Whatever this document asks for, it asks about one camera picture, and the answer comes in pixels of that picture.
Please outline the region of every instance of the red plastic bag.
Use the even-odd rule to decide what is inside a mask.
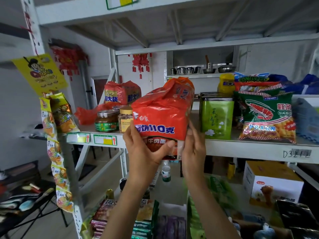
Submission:
[[[104,91],[104,103],[119,102],[121,105],[128,105],[142,96],[141,88],[132,81],[122,84],[109,81],[105,84]]]
[[[170,140],[175,141],[172,154],[164,159],[181,160],[194,100],[193,87],[188,79],[172,79],[132,104],[134,125],[152,152]]]
[[[87,110],[82,107],[78,107],[74,115],[78,118],[80,125],[91,125],[97,118],[97,113],[103,110],[110,110],[113,106],[119,105],[117,102],[108,102],[98,105],[96,108]]]

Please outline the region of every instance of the door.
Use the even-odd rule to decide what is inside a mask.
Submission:
[[[93,102],[95,106],[98,105],[101,96],[104,96],[104,86],[107,82],[108,76],[93,76],[91,77]]]

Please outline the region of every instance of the shrimp illustration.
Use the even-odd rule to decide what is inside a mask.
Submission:
[[[257,114],[258,119],[271,120],[274,116],[273,112],[267,108],[256,105],[254,103],[248,104],[253,113]]]

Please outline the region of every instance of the finger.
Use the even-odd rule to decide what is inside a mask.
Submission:
[[[172,152],[173,147],[175,147],[174,140],[170,140],[169,142],[165,143],[159,148],[159,150],[153,152],[153,160],[159,164],[166,155],[169,155]]]
[[[195,139],[194,139],[194,135],[193,135],[193,130],[189,128],[187,130],[187,134],[186,134],[186,138],[185,138],[184,151],[186,151],[189,154],[194,153],[194,143],[195,143]]]
[[[194,139],[195,139],[195,143],[198,144],[198,145],[201,144],[201,137],[199,136],[198,131],[194,127],[194,125],[193,125],[191,120],[189,120],[189,127],[192,129],[193,136],[194,136]]]
[[[131,127],[130,126],[126,129],[126,131],[123,135],[123,140],[125,141],[126,148],[133,146],[133,138],[131,136]]]
[[[139,143],[144,143],[143,139],[141,138],[141,135],[138,133],[138,131],[136,130],[133,120],[131,120],[131,124],[130,124],[130,128],[131,128],[131,136],[133,139],[133,143],[139,144]]]

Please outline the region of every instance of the yellow hanging card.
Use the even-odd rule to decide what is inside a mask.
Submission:
[[[38,96],[68,86],[49,54],[23,57],[12,61]]]

